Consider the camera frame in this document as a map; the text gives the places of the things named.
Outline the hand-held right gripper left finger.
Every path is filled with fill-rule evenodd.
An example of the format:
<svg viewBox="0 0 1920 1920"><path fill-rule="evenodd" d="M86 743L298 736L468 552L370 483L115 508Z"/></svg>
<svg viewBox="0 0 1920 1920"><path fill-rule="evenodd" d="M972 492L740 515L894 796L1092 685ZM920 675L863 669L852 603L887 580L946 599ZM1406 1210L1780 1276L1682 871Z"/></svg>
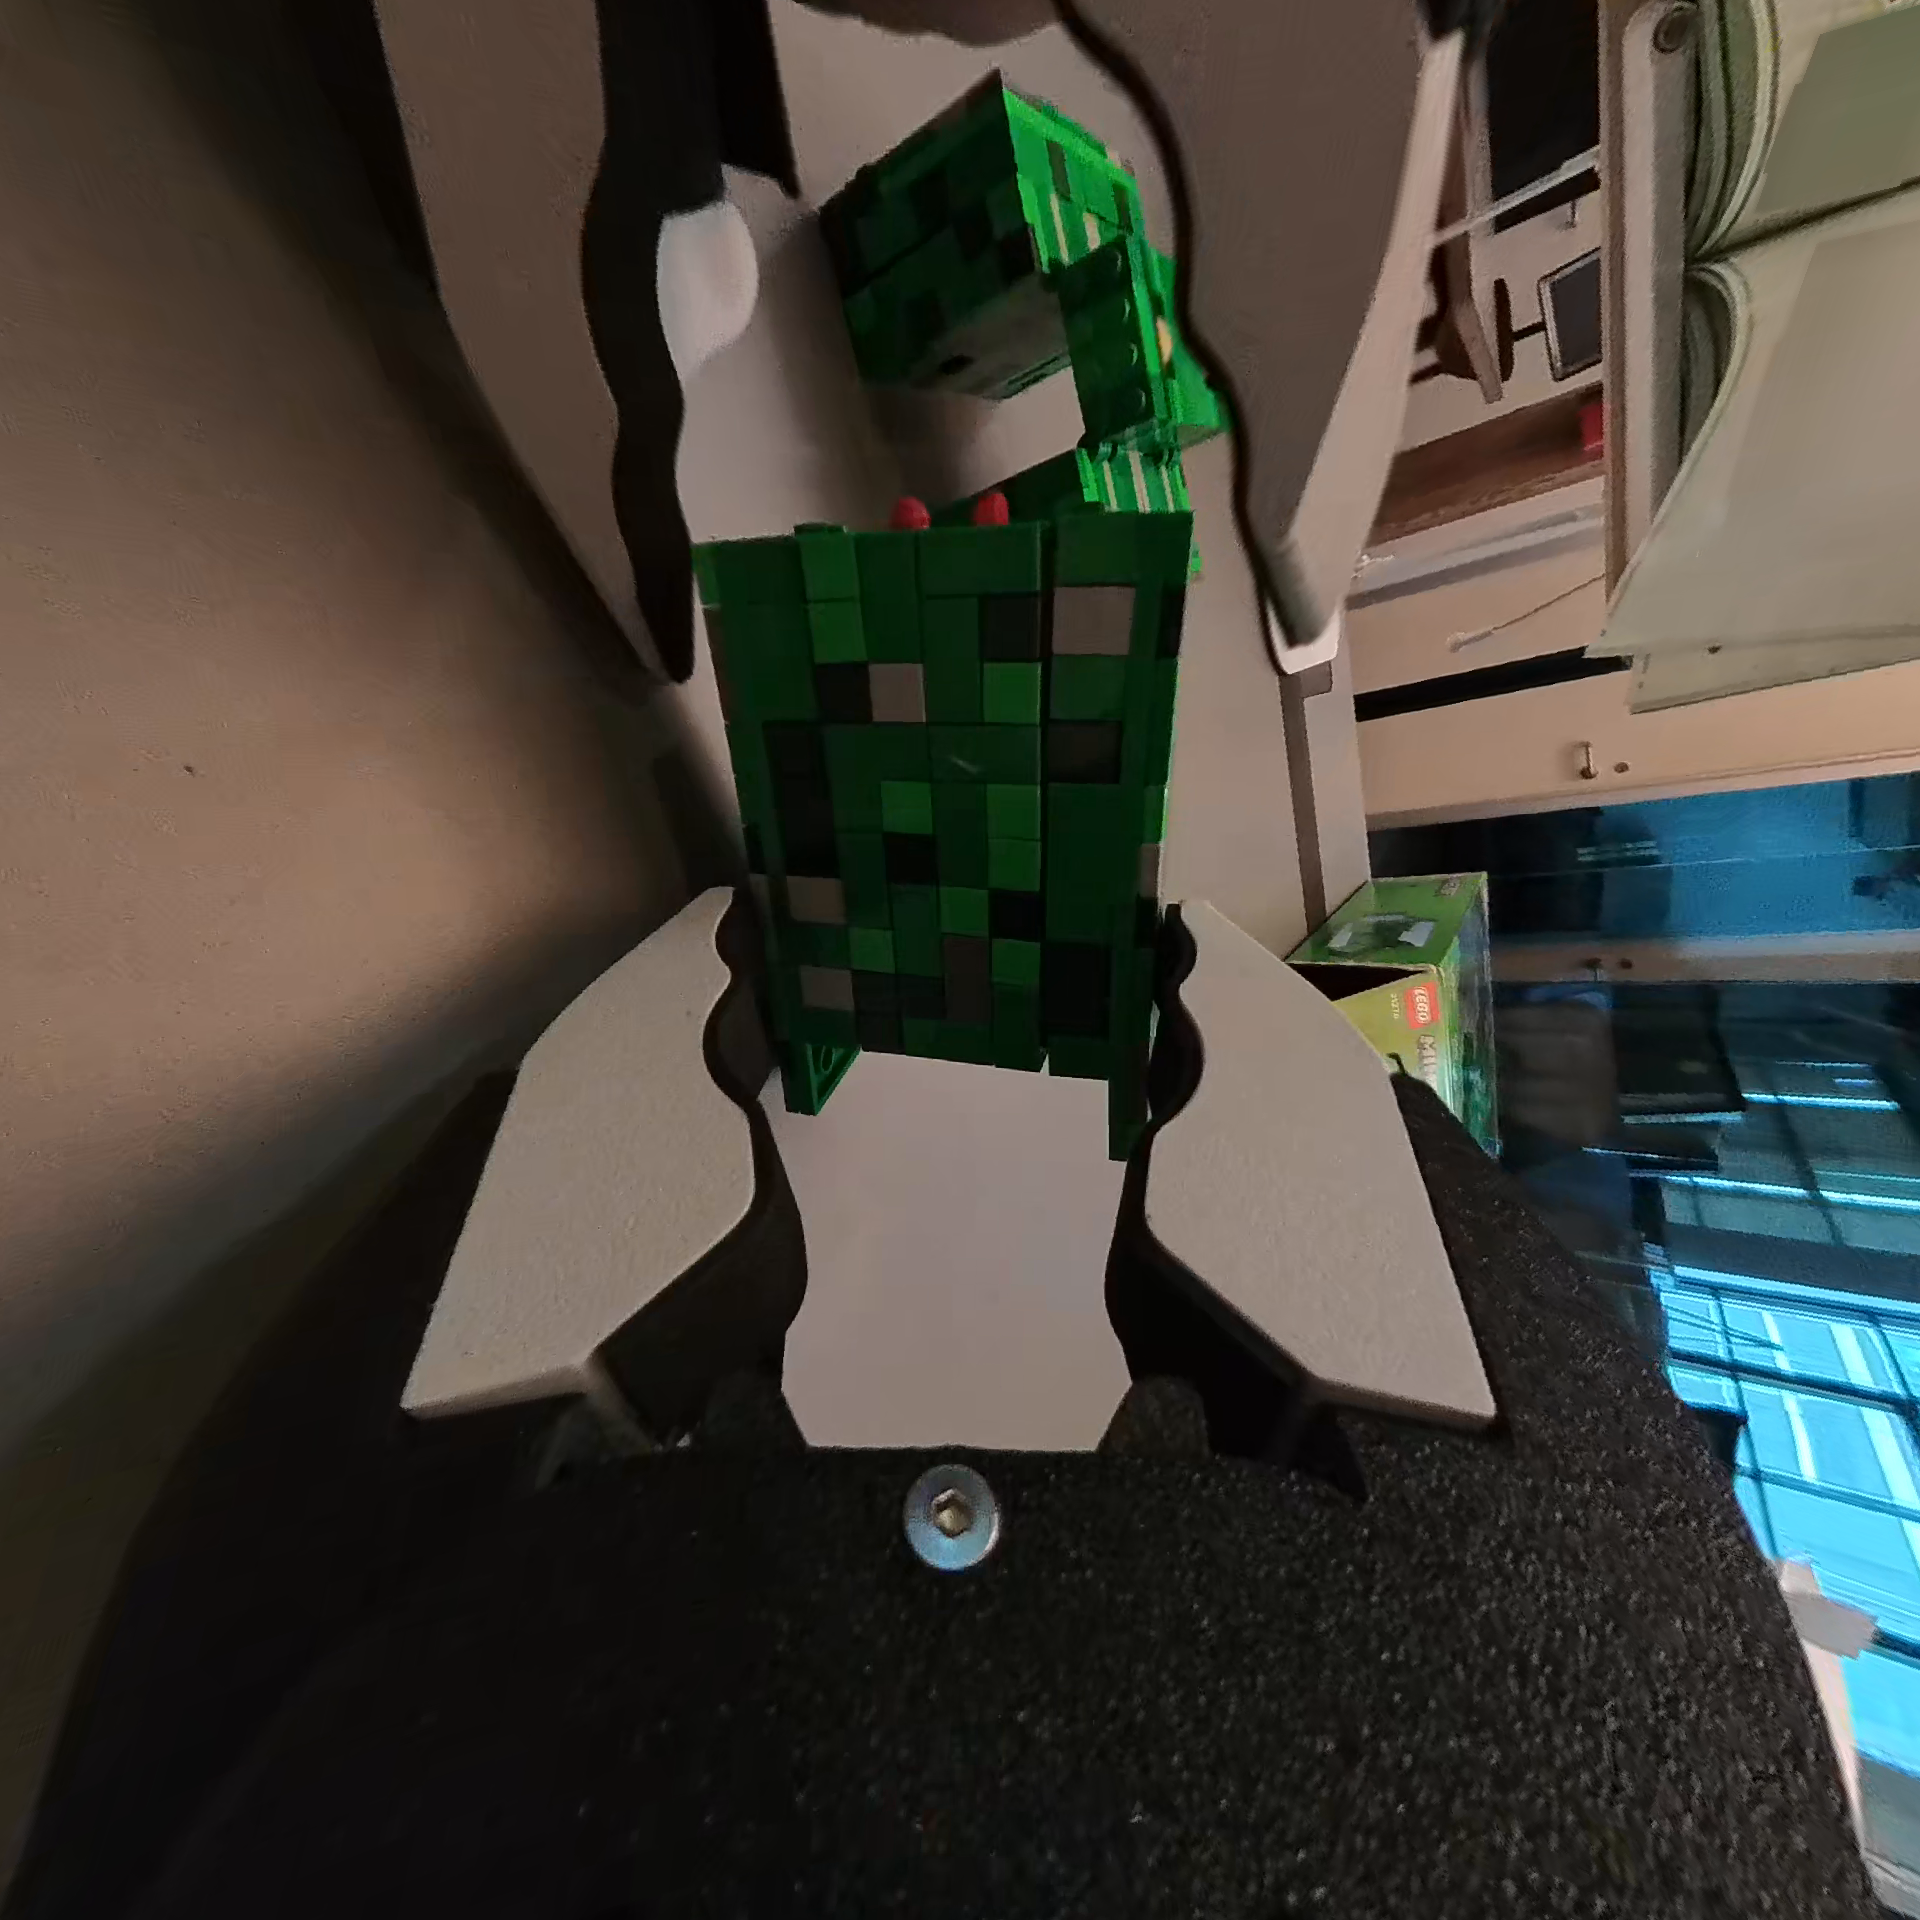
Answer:
<svg viewBox="0 0 1920 1920"><path fill-rule="evenodd" d="M748 891L712 888L523 1053L401 1409L420 1421L586 1404L673 1448L716 1404L785 1402L807 1296L800 1204Z"/></svg>

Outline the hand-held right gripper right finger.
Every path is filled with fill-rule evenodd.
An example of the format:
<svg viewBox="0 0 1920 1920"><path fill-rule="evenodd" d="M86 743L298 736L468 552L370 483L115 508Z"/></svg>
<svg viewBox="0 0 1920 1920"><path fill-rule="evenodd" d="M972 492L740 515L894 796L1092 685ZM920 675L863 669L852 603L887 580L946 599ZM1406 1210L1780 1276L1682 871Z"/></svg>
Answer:
<svg viewBox="0 0 1920 1920"><path fill-rule="evenodd" d="M1166 912L1154 1010L1108 1253L1130 1384L1176 1400L1207 1453L1332 1485L1363 1485L1352 1413L1492 1434L1402 1079L1211 904Z"/></svg>

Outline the green lego body block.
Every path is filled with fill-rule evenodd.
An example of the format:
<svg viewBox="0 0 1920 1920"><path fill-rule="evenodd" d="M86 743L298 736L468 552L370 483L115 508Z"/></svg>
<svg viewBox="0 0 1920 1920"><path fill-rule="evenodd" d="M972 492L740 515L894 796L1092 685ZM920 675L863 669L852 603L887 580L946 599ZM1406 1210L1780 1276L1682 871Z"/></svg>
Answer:
<svg viewBox="0 0 1920 1920"><path fill-rule="evenodd" d="M692 548L785 1104L858 1053L1147 1123L1194 516L1083 508Z"/></svg>

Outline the wooden post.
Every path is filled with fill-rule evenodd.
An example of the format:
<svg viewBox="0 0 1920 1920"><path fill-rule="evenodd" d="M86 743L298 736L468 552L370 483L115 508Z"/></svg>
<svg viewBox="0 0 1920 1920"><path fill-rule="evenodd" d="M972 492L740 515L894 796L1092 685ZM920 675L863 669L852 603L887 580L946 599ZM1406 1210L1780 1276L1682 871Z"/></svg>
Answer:
<svg viewBox="0 0 1920 1920"><path fill-rule="evenodd" d="M1602 475L1578 445L1578 405L1602 386L1563 391L1402 450L1388 473L1368 546L1583 484Z"/></svg>

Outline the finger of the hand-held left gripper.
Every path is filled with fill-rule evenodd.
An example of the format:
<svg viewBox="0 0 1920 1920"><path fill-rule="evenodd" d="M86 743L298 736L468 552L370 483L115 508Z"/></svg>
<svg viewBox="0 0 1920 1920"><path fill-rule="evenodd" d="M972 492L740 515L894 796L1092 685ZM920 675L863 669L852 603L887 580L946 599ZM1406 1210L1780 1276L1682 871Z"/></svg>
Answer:
<svg viewBox="0 0 1920 1920"><path fill-rule="evenodd" d="M1398 457L1467 76L1466 5L1058 5L1151 127L1176 306L1233 416L1276 669L1338 653Z"/></svg>
<svg viewBox="0 0 1920 1920"><path fill-rule="evenodd" d="M737 184L800 187L774 10L394 3L376 23L471 386L636 669L684 685L688 391L761 306Z"/></svg>

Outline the lego instruction booklet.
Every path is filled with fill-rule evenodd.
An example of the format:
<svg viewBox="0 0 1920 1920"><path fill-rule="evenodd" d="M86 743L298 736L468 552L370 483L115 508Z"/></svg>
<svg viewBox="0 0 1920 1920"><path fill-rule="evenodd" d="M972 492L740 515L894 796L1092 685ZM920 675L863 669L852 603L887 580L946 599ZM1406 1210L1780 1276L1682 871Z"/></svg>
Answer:
<svg viewBox="0 0 1920 1920"><path fill-rule="evenodd" d="M1591 648L1633 713L1918 645L1918 7L1695 5L1682 461Z"/></svg>

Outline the green lego box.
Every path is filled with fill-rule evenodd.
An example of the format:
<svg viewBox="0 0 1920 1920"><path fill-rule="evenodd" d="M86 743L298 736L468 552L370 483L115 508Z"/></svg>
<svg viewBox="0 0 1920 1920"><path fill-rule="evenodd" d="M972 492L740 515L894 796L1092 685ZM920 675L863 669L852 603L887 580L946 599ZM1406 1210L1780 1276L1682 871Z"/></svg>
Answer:
<svg viewBox="0 0 1920 1920"><path fill-rule="evenodd" d="M1288 959L1383 1060L1499 1154L1486 875L1374 879Z"/></svg>

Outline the green lego legs assembly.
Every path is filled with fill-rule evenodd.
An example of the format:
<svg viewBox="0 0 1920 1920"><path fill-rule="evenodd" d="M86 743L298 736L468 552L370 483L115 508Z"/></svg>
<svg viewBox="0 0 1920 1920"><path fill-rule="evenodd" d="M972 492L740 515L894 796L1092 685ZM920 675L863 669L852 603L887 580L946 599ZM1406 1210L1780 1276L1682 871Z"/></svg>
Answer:
<svg viewBox="0 0 1920 1920"><path fill-rule="evenodd" d="M1139 179L1097 136L990 74L819 218L867 384L1010 401L1073 378L1071 450L943 508L903 497L894 530L1191 509L1185 453L1227 410Z"/></svg>

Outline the wall tablet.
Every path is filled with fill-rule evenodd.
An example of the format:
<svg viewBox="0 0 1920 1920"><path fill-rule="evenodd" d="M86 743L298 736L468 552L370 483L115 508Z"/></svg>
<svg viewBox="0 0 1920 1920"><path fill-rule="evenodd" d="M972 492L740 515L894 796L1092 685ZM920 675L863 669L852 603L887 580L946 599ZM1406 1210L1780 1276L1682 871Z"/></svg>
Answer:
<svg viewBox="0 0 1920 1920"><path fill-rule="evenodd" d="M1539 280L1548 365L1555 384L1602 363L1600 253L1593 249Z"/></svg>

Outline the large window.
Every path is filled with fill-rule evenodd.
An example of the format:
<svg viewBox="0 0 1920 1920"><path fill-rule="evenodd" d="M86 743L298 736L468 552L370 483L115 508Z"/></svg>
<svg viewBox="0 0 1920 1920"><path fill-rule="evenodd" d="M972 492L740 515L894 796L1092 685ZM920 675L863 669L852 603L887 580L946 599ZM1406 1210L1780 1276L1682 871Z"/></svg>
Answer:
<svg viewBox="0 0 1920 1920"><path fill-rule="evenodd" d="M1763 1549L1872 1623L1840 1661L1859 1752L1915 1778L1915 1194L1721 1172L1643 1189L1670 1378L1735 1417L1735 1496Z"/></svg>

